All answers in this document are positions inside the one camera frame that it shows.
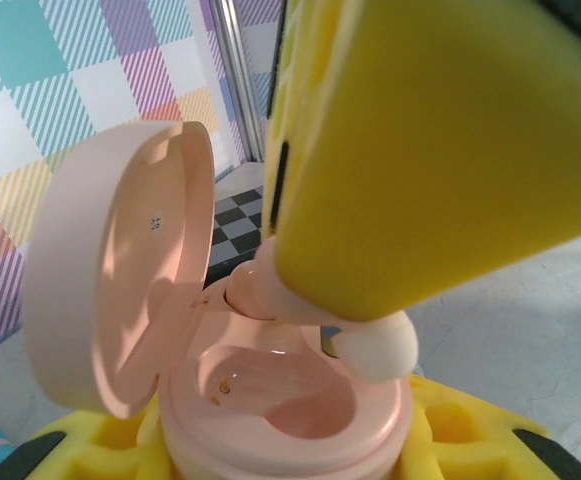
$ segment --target plaid pattern wall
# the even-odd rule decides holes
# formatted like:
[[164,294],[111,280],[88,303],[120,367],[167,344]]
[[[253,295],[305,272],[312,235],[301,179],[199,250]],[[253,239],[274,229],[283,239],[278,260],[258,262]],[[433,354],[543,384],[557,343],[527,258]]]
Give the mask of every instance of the plaid pattern wall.
[[[235,112],[225,70],[221,61],[217,33],[210,10],[210,1],[200,0],[203,9],[203,19],[208,32],[208,41],[212,50],[212,58],[217,67],[220,78],[221,91],[228,109],[228,116],[233,127],[235,141],[239,142],[239,158],[244,159],[243,145],[241,144],[237,124],[234,121]],[[266,110],[270,91],[270,77],[272,59],[274,57],[277,25],[281,14],[281,0],[235,0],[235,7],[239,12],[243,46],[250,71],[250,78],[255,90],[257,106],[259,108],[259,125],[265,138]]]
[[0,342],[20,325],[35,211],[75,144],[139,119],[198,120],[219,174],[243,157],[199,1],[0,0]]
[[243,46],[259,109],[259,126],[265,138],[266,112],[281,0],[235,0],[241,22]]

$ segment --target checkered wall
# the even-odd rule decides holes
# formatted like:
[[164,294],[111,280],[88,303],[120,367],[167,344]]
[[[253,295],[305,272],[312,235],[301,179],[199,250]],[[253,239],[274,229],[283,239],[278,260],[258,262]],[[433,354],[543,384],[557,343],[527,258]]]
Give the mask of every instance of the checkered wall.
[[243,160],[199,1],[0,0],[0,342],[20,325],[35,211],[75,144],[139,119],[198,120],[219,174]]

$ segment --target earbud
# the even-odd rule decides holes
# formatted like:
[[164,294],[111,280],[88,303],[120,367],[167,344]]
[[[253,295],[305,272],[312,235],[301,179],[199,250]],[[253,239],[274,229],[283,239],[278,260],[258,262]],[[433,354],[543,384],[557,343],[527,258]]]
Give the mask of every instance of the earbud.
[[253,264],[254,262],[250,260],[232,271],[226,287],[226,302],[241,315],[256,320],[270,320],[272,315],[260,308],[254,298]]

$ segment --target black and white checkered floor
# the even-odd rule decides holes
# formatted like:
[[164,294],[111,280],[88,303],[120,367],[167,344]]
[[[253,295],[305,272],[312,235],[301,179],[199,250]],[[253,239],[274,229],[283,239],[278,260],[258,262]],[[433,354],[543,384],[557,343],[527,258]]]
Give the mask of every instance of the black and white checkered floor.
[[206,285],[254,258],[261,243],[262,194],[259,187],[217,202]]

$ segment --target earbud case lid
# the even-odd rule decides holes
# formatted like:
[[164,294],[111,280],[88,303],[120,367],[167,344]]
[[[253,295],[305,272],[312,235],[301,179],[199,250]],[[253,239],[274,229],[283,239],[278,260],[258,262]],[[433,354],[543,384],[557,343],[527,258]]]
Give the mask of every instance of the earbud case lid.
[[194,333],[213,225],[202,124],[126,124],[74,148],[42,201],[22,286],[28,357],[52,400],[121,418],[147,404]]

